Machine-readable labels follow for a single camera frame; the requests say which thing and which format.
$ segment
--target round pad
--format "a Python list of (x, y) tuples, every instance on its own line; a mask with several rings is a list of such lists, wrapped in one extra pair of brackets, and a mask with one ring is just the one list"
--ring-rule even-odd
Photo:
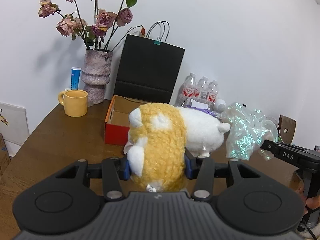
[(12, 206), (20, 229), (41, 235), (75, 231), (92, 221), (99, 210), (99, 197), (73, 179), (39, 182), (22, 192)]
[(244, 204), (252, 211), (270, 213), (281, 206), (281, 199), (271, 192), (255, 191), (244, 197)]
[(272, 236), (295, 230), (304, 204), (293, 190), (267, 177), (240, 179), (222, 192), (217, 209), (231, 227)]
[(69, 208), (72, 197), (64, 192), (47, 192), (36, 199), (36, 206), (43, 212), (57, 213)]

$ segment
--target yellow mug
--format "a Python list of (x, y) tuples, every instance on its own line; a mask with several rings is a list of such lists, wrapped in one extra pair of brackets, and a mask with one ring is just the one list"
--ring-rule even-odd
[(64, 106), (64, 112), (68, 116), (80, 117), (87, 113), (88, 93), (86, 91), (79, 89), (61, 91), (58, 100)]

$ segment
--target bag handle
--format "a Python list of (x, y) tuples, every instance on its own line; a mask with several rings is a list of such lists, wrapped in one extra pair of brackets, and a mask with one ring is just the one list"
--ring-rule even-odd
[(153, 30), (153, 28), (156, 27), (157, 25), (160, 25), (160, 23), (162, 23), (162, 24), (163, 24), (163, 27), (164, 27), (164, 30), (163, 30), (162, 36), (161, 36), (161, 38), (160, 38), (160, 41), (162, 40), (162, 38), (163, 38), (163, 36), (164, 36), (164, 33), (165, 33), (165, 24), (164, 24), (164, 23), (167, 23), (167, 24), (168, 24), (168, 32), (167, 32), (167, 36), (166, 36), (166, 38), (165, 38), (165, 40), (164, 40), (164, 43), (166, 43), (167, 38), (168, 38), (168, 35), (169, 35), (169, 32), (170, 32), (170, 24), (169, 24), (167, 21), (159, 21), (159, 22), (154, 23), (154, 24), (150, 27), (150, 29), (149, 29), (149, 31), (148, 31), (148, 33), (147, 33), (147, 35), (146, 35), (146, 38), (149, 38), (150, 33), (151, 33), (151, 31)]

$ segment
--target yellow and white plush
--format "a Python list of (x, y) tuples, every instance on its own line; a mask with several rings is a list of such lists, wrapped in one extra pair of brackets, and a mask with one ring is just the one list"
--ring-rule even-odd
[(184, 187), (184, 147), (208, 155), (223, 143), (230, 125), (189, 108), (148, 103), (129, 115), (128, 161), (141, 187), (175, 191)]

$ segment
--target mug handle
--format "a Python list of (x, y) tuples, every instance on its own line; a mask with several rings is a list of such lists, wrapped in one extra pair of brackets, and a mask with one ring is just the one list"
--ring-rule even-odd
[(62, 104), (64, 106), (64, 99), (63, 99), (63, 96), (65, 95), (65, 91), (61, 91), (58, 95), (58, 100), (59, 100), (59, 103)]

